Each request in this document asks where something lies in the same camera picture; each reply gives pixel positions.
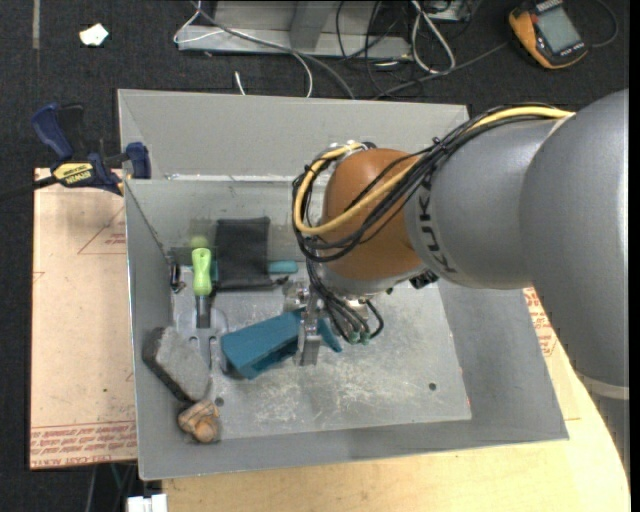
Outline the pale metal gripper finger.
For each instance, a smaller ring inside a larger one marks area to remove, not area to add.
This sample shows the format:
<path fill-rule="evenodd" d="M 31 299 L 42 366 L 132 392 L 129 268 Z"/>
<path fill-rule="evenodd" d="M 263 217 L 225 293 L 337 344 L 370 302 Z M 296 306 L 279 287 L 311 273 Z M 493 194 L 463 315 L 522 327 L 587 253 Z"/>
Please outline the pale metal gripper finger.
<path fill-rule="evenodd" d="M 303 281 L 289 281 L 283 285 L 283 311 L 291 312 L 307 304 L 307 286 Z"/>
<path fill-rule="evenodd" d="M 318 327 L 317 302 L 311 301 L 301 314 L 298 329 L 297 365 L 316 365 L 322 341 Z"/>

